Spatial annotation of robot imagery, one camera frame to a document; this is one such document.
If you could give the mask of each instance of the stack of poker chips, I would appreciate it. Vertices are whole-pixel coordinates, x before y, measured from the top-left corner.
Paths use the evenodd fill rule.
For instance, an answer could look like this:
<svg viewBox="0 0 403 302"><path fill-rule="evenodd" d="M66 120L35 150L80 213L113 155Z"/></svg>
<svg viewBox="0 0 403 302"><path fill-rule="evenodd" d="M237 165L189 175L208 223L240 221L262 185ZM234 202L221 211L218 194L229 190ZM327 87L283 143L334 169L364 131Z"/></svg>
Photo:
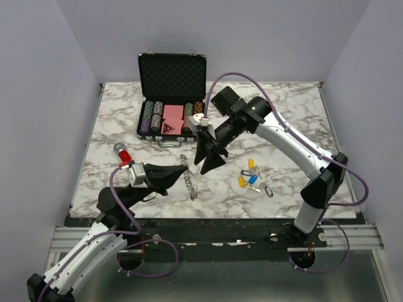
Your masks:
<svg viewBox="0 0 403 302"><path fill-rule="evenodd" d="M183 116L183 131L190 132L189 127L189 117L193 115L193 104L188 103L184 106L184 116Z"/></svg>
<svg viewBox="0 0 403 302"><path fill-rule="evenodd" d="M143 120L141 122L141 128L140 128L141 133L150 132L150 124L151 124L153 107L154 107L154 104L151 101L145 102Z"/></svg>
<svg viewBox="0 0 403 302"><path fill-rule="evenodd" d="M154 110L151 119L151 131L154 132L159 131L159 127L161 125L161 116L163 107L164 105L161 102L156 102L154 104Z"/></svg>
<svg viewBox="0 0 403 302"><path fill-rule="evenodd" d="M195 103L195 110L193 112L194 115L197 115L198 113L203 112L203 103L202 102L196 102Z"/></svg>

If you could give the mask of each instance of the robotic hand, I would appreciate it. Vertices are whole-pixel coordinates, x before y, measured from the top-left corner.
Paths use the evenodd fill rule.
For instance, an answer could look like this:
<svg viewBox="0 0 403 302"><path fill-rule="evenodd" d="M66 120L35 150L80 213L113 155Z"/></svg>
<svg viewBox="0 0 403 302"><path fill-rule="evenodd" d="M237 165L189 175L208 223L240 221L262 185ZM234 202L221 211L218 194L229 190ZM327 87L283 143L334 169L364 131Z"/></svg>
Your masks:
<svg viewBox="0 0 403 302"><path fill-rule="evenodd" d="M112 173L111 187L105 187L98 195L97 208L101 214L86 236L57 265L42 276L33 274L29 278L30 301L74 302L74 294L108 259L128 244L143 241L141 227L128 209L153 192L166 196L167 189L188 169L186 165L136 164L121 143L114 146L114 151L122 164ZM113 175L120 169L128 172L127 187L113 187Z"/></svg>
<svg viewBox="0 0 403 302"><path fill-rule="evenodd" d="M301 190L304 203L293 224L296 228L294 231L299 232L299 235L310 234L323 217L328 201L339 189L345 174L344 169L325 158L332 158L333 161L346 165L347 157L343 153L333 156L311 142L289 125L279 113L275 114L269 103L259 96L246 103L230 87L225 87L212 99L212 103L222 116L229 117L215 131L202 113L190 118L191 128L198 135L195 164L205 159L201 174L225 164L221 155L228 157L226 146L242 132L257 134L291 158L310 179ZM292 136L291 131L302 142ZM316 149L316 154L307 145Z"/></svg>

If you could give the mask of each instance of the gray floor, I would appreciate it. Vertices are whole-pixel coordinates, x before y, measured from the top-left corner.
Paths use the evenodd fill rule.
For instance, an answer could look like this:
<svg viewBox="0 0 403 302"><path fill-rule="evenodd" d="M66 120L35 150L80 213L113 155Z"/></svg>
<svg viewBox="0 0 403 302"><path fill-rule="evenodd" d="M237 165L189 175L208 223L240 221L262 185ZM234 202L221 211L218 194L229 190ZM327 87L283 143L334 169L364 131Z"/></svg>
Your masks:
<svg viewBox="0 0 403 302"><path fill-rule="evenodd" d="M316 269L334 267L345 252L322 252ZM146 273L169 264L144 264ZM127 277L109 261L77 295L77 302L382 302L387 301L370 251L352 252L347 265L325 275L304 274L287 262L185 263L161 279Z"/></svg>

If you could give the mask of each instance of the yellow object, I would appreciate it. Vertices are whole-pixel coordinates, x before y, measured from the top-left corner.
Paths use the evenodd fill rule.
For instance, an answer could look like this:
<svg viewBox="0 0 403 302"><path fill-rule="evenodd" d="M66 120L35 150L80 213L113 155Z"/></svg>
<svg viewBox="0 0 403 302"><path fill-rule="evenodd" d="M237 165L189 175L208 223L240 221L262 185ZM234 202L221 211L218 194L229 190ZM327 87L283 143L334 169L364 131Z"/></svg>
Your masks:
<svg viewBox="0 0 403 302"><path fill-rule="evenodd" d="M246 180L242 177L242 175L238 177L238 183L240 187L246 187Z"/></svg>
<svg viewBox="0 0 403 302"><path fill-rule="evenodd" d="M249 160L248 160L247 166L248 166L250 169L253 169L253 168L254 168L254 161L253 161L253 159L249 159Z"/></svg>

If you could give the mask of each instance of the black triangle logo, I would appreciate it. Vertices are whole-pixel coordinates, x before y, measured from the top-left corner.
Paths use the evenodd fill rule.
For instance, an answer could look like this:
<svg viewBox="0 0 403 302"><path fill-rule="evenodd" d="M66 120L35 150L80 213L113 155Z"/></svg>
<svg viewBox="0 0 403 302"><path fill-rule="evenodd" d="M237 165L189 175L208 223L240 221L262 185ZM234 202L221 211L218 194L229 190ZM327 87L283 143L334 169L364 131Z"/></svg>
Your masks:
<svg viewBox="0 0 403 302"><path fill-rule="evenodd" d="M167 133L171 132L172 130L174 130L174 128L165 123L164 128L162 129L162 134L167 134Z"/></svg>

